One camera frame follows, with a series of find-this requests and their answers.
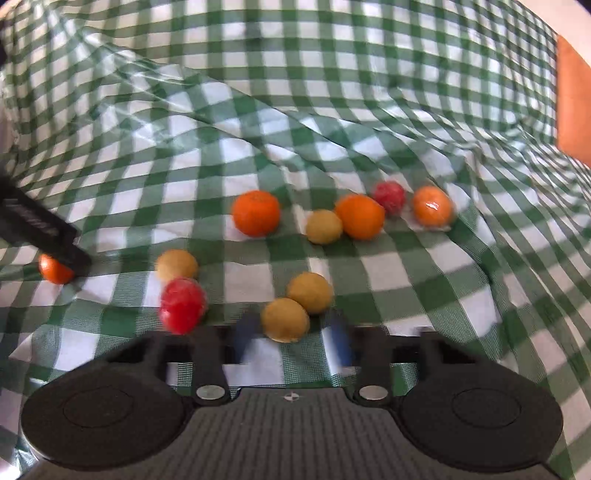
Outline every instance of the orange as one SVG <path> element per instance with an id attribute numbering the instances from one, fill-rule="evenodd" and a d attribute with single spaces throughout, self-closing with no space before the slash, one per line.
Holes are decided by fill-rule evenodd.
<path id="1" fill-rule="evenodd" d="M 415 192 L 413 211 L 417 221 L 428 227 L 449 225 L 454 217 L 452 201 L 442 189 L 432 185 Z"/>
<path id="2" fill-rule="evenodd" d="M 47 254 L 39 257 L 39 271 L 46 280 L 57 285 L 68 283 L 74 278 L 74 272 Z"/>
<path id="3" fill-rule="evenodd" d="M 248 236 L 265 236 L 279 225 L 281 207 L 270 193 L 253 190 L 240 195 L 232 205 L 234 224 Z"/>
<path id="4" fill-rule="evenodd" d="M 386 210 L 365 195 L 351 194 L 335 205 L 335 213 L 343 222 L 343 230 L 356 240 L 371 240 L 384 225 Z"/>

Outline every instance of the metal screw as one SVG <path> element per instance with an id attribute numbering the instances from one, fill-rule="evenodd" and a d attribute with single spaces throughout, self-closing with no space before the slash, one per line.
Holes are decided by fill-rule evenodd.
<path id="1" fill-rule="evenodd" d="M 388 390 L 379 385 L 366 385 L 359 389 L 359 395 L 365 400 L 383 400 L 388 396 Z"/>
<path id="2" fill-rule="evenodd" d="M 196 393 L 202 400 L 219 400 L 226 394 L 226 390 L 219 385 L 204 385 Z"/>

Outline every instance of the yellow fruit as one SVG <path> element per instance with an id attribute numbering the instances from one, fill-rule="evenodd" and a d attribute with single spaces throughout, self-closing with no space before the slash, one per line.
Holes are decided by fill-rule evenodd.
<path id="1" fill-rule="evenodd" d="M 199 265 L 185 250 L 168 250 L 156 260 L 156 276 L 163 284 L 179 277 L 195 278 Z"/>
<path id="2" fill-rule="evenodd" d="M 318 273 L 304 272 L 287 286 L 287 296 L 312 315 L 325 311 L 332 303 L 333 295 L 330 284 Z"/>
<path id="3" fill-rule="evenodd" d="M 297 342 L 310 328 L 310 318 L 302 306 L 292 299 L 276 299 L 261 314 L 262 331 L 271 340 Z"/>
<path id="4" fill-rule="evenodd" d="M 328 245 L 343 233 L 343 222 L 331 210 L 316 210 L 308 218 L 306 237 L 313 244 Z"/>

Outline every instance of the red fruit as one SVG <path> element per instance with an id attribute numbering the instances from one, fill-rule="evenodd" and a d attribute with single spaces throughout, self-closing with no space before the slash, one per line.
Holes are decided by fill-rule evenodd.
<path id="1" fill-rule="evenodd" d="M 206 310 L 207 297 L 199 283 L 179 277 L 164 287 L 158 315 L 169 332 L 184 335 L 199 324 Z"/>
<path id="2" fill-rule="evenodd" d="M 395 181 L 381 181 L 374 190 L 374 200 L 384 207 L 389 215 L 400 215 L 406 203 L 406 192 Z"/>

